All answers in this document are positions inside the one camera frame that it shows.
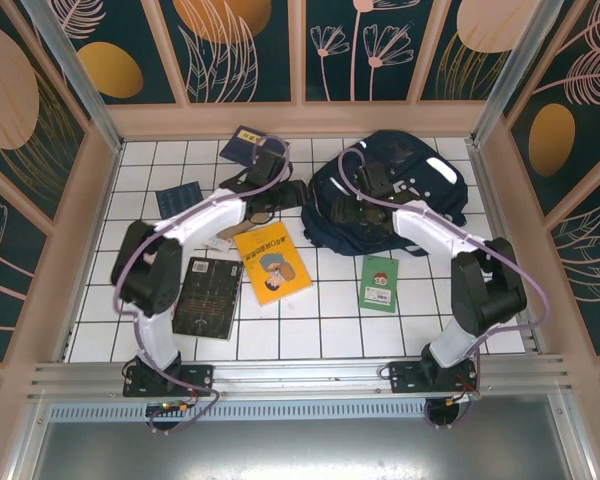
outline black book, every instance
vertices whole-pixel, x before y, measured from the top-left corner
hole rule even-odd
[[[222,149],[220,156],[250,168],[253,166],[253,146],[260,145],[260,139],[263,136],[264,133],[241,125]],[[284,147],[273,139],[267,139],[264,146],[260,146],[260,148],[278,155],[284,154]]]
[[[202,201],[202,191],[198,182],[185,183],[178,187],[156,192],[160,218],[171,218]]]
[[[192,257],[173,316],[173,333],[228,340],[242,263]]]

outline navy backpack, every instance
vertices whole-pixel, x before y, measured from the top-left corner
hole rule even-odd
[[[367,164],[382,163],[389,181],[396,189],[405,188],[401,185],[406,185],[437,213],[458,226],[466,224],[462,214],[468,201],[464,178],[422,140],[406,132],[380,130],[353,147],[362,152]],[[433,168],[427,162],[430,158],[439,159],[449,167],[455,173],[455,183]],[[355,185],[354,172],[360,166],[360,159],[348,153],[343,160],[347,178]],[[347,256],[393,249],[405,249],[414,256],[427,254],[413,242],[388,232],[380,225],[336,223],[333,220],[333,204],[339,197],[351,195],[338,172],[337,157],[313,176],[309,182],[309,195],[311,200],[302,207],[302,223],[305,237],[316,247],[327,247]]]

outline yellow book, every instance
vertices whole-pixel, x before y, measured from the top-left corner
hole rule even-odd
[[[234,240],[260,305],[311,286],[284,223],[242,233]]]

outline book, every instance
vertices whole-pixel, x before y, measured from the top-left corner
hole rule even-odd
[[[260,305],[311,286],[284,223],[278,222],[234,238]]]
[[[395,313],[398,260],[365,256],[360,282],[360,308]]]
[[[160,218],[165,220],[184,212],[196,203],[200,203],[202,201],[202,191],[198,182],[191,182],[156,192],[156,200],[158,201]]]
[[[220,151],[220,156],[250,168],[253,166],[253,146],[255,144],[260,144],[260,139],[264,135],[264,133],[258,130],[241,125],[227,142],[225,147]],[[284,153],[282,145],[272,139],[266,140],[264,146],[261,146],[260,148],[264,148],[272,153],[277,153],[278,155]]]
[[[228,340],[242,263],[191,257],[173,315],[173,333]]]

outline green book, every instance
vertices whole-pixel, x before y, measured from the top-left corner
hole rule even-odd
[[[360,308],[395,313],[398,260],[364,257],[360,289]]]

